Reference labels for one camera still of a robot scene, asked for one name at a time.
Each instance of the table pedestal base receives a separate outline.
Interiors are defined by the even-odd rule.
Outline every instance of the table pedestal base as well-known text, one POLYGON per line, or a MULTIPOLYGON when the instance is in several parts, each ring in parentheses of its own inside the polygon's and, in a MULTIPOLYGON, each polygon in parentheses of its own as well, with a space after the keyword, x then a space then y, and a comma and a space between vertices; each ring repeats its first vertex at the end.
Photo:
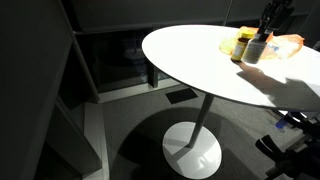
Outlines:
POLYGON ((221 163, 221 148, 216 137, 201 128, 193 148, 188 144, 195 123, 181 122, 171 126, 162 142, 163 154, 169 165, 190 179, 204 179, 214 174, 221 163))

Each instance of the wall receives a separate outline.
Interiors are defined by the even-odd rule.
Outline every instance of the wall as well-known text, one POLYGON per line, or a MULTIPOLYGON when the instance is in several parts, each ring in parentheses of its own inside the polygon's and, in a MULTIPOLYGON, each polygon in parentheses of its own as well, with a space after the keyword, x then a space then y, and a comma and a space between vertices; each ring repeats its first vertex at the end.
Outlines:
POLYGON ((33 179, 71 37, 55 0, 0 3, 1 179, 33 179))
MULTIPOLYGON (((83 31, 166 24, 222 22, 230 0, 70 0, 83 31)), ((317 0, 293 0, 294 14, 308 14, 317 0)), ((233 0, 230 21, 259 19, 268 0, 233 0)))
POLYGON ((305 45, 313 47, 317 41, 320 41, 320 1, 314 6, 310 16, 306 19, 299 34, 305 38, 305 45))

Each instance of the table top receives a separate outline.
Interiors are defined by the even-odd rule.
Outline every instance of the table top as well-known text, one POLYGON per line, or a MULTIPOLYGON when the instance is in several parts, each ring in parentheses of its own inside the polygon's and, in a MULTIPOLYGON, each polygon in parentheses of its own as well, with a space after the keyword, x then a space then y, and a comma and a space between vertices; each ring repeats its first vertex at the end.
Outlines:
POLYGON ((173 79, 238 103, 280 110, 320 110, 320 53, 303 46, 287 59, 233 63, 219 50, 237 28, 182 25, 156 30, 142 43, 146 57, 173 79))

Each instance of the gray carpet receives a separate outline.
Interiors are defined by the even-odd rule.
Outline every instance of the gray carpet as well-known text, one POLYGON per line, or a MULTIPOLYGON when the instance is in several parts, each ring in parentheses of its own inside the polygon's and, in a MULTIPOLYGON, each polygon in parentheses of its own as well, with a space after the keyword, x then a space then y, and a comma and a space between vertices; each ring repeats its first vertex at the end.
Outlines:
MULTIPOLYGON (((166 130, 181 121, 194 122, 204 94, 171 104, 166 93, 186 88, 179 85, 143 95, 103 104, 111 180, 182 180, 162 153, 166 130)), ((256 147, 257 139, 270 134, 285 149, 301 134, 284 128, 265 109, 215 98, 205 127, 219 140, 222 164, 207 179, 264 179, 274 163, 256 147)), ((289 179, 282 175, 279 180, 289 179)))

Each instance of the table stand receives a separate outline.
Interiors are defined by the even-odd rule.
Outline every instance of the table stand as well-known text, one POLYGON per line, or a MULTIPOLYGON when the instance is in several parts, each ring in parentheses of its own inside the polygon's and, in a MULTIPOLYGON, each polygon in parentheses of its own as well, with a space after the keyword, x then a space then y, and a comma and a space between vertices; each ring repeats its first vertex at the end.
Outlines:
POLYGON ((196 123, 177 123, 163 138, 162 149, 167 162, 177 173, 190 179, 211 176, 221 163, 219 142, 203 127, 213 99, 213 95, 206 94, 196 123))

